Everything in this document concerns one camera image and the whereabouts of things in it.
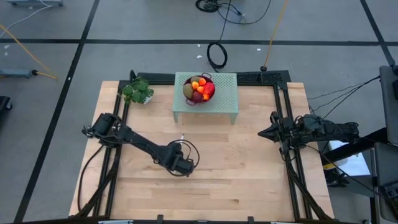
wooden tabletop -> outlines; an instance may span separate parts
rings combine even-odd
[[[309,113],[303,83],[288,83],[288,86],[294,116]],[[180,114],[175,124],[171,110],[173,86],[151,87],[155,91],[152,101],[147,105],[132,104],[127,125],[163,145],[185,133],[185,139],[198,148],[200,163],[188,178],[173,177],[153,164],[146,153],[124,145],[111,218],[154,220],[163,214],[165,220],[245,221],[248,216],[255,221],[294,220],[279,145],[257,135],[271,125],[269,116],[276,110],[272,87],[239,86],[239,115],[235,125],[230,125],[228,115],[209,114]],[[103,82],[93,121],[101,113],[112,113],[117,89],[118,82]],[[284,105],[282,92],[280,96]],[[99,146],[97,139],[88,140],[82,167]],[[301,153],[308,191],[326,214],[333,217],[319,154],[313,149],[302,149]],[[98,186],[103,155],[104,150],[85,172],[82,205]],[[304,217],[302,196],[296,189]],[[77,186],[71,215],[77,213],[76,194]],[[105,190],[100,214],[104,213],[107,194]]]

concrete floor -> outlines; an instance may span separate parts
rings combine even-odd
[[[385,41],[397,42],[395,0],[367,0]],[[94,0],[65,0],[64,7],[39,12],[11,31],[20,39],[72,39],[79,43]],[[217,14],[200,12],[194,0],[100,0],[88,39],[212,40],[223,26]],[[264,12],[267,1],[233,1],[253,21]],[[227,24],[224,40],[269,40],[283,5],[273,0],[269,12],[250,26]],[[12,7],[0,2],[0,23],[8,26],[41,6]],[[289,70],[293,82],[304,82],[307,96],[339,90],[378,75],[387,65],[377,44],[349,46],[347,41],[377,42],[359,0],[289,1],[276,40],[340,41],[340,46],[275,45],[269,70]],[[228,64],[223,72],[256,71],[264,63],[267,45],[224,45]],[[53,73],[60,77],[1,79],[0,95],[12,97],[14,108],[0,129],[0,223],[14,220],[37,156],[43,145],[55,107],[78,44],[26,44]],[[101,82],[126,79],[137,72],[211,72],[206,44],[85,44],[68,95],[53,133],[47,157],[35,186],[24,221],[65,218],[76,186],[86,144],[80,130],[92,120]],[[398,47],[389,47],[398,59]],[[215,62],[222,55],[212,50]],[[2,43],[0,67],[38,69],[17,44]],[[310,101],[313,108],[332,98]],[[324,115],[333,106],[319,111]],[[372,82],[341,104],[329,119],[359,123],[361,135],[385,125],[379,82]],[[368,198],[330,190],[336,218],[359,222],[370,217]]]

red bowl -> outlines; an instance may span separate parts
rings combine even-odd
[[[211,80],[211,75],[210,75],[209,73],[203,72],[201,75],[195,75],[195,76],[196,76],[196,77],[200,77],[200,78],[204,78],[204,79],[206,80],[206,83],[208,83],[208,82],[213,83],[213,81]],[[184,85],[185,85],[185,84],[188,84],[188,83],[191,83],[191,78],[192,78],[192,77],[190,77],[189,79],[187,79],[187,80],[185,81]],[[212,99],[213,96],[211,96],[208,100],[202,100],[201,102],[194,102],[194,101],[192,101],[191,99],[189,99],[188,97],[186,97],[185,102],[187,102],[188,105],[193,106],[193,105],[195,105],[195,104],[197,104],[197,103],[206,103],[206,102],[209,102],[209,101]]]

green perforated stand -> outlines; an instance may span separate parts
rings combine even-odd
[[[238,108],[238,84],[235,73],[210,73],[211,80],[215,84],[216,91],[210,101],[188,105],[185,100],[182,88],[184,83],[192,76],[201,75],[200,72],[177,72],[174,81],[173,116],[178,122],[179,113],[209,113],[228,114],[231,117],[231,124],[239,113]]]

green plant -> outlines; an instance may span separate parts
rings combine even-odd
[[[127,104],[130,102],[135,103],[144,103],[147,97],[151,97],[154,95],[154,90],[148,88],[148,81],[137,77],[130,84],[127,84],[122,89],[122,94],[124,95],[124,101]]]

